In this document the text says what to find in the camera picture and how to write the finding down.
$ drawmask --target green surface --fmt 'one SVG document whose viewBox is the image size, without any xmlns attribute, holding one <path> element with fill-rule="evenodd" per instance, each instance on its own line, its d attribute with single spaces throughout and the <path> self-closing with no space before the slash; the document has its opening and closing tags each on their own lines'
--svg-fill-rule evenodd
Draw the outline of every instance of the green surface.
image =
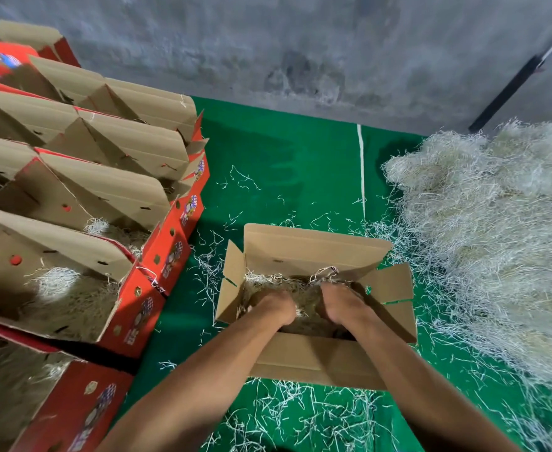
<svg viewBox="0 0 552 452">
<path fill-rule="evenodd" d="M 167 301 L 121 414 L 168 374 L 170 362 L 181 363 L 217 332 L 213 303 L 205 290 L 207 275 L 198 257 L 215 266 L 228 239 L 242 247 L 242 227 L 247 222 L 348 233 L 359 229 L 363 219 L 356 125 L 195 100 L 198 108 L 205 109 L 203 134 L 211 138 L 207 146 L 211 178 L 202 193 L 205 212 L 190 239 L 197 259 L 191 256 Z M 421 137 L 365 127 L 362 135 L 366 219 L 390 219 L 386 197 L 392 189 L 385 184 L 380 164 L 414 149 Z M 214 287 L 219 279 L 219 273 L 212 277 Z M 418 284 L 419 352 L 507 431 L 502 419 L 507 417 L 507 406 L 521 413 L 525 404 L 515 378 L 493 361 L 487 361 L 484 369 L 482 359 L 434 336 L 424 323 L 438 312 L 421 304 L 421 296 Z M 282 385 L 270 380 L 250 381 L 229 411 L 228 422 L 220 425 L 204 449 L 421 450 L 384 392 L 302 386 L 303 395 L 288 403 L 279 421 L 273 410 L 285 395 L 281 390 Z M 275 396 L 270 404 L 257 402 L 267 394 Z"/>
</svg>

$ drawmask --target concrete wall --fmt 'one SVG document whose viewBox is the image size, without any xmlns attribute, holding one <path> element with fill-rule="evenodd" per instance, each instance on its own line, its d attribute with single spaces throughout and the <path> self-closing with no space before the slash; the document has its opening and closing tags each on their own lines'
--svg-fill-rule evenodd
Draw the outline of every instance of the concrete wall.
<svg viewBox="0 0 552 452">
<path fill-rule="evenodd" d="M 0 17 L 58 28 L 110 77 L 421 134 L 466 131 L 552 40 L 552 0 L 0 0 Z M 552 119 L 547 68 L 495 122 Z"/>
</svg>

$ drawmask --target hand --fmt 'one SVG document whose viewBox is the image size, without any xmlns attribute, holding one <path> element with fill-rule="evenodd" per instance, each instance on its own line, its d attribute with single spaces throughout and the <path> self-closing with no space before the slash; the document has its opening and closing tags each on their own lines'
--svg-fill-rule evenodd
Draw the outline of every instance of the hand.
<svg viewBox="0 0 552 452">
<path fill-rule="evenodd" d="M 324 310 L 318 310 L 325 319 L 330 319 L 337 325 L 345 326 L 348 318 L 354 315 L 366 314 L 372 311 L 359 293 L 354 292 L 345 284 L 339 282 L 322 282 L 322 298 L 324 299 Z"/>
<path fill-rule="evenodd" d="M 297 317 L 297 306 L 287 290 L 265 288 L 251 296 L 248 310 L 264 310 L 281 321 L 280 326 L 291 325 Z"/>
</svg>

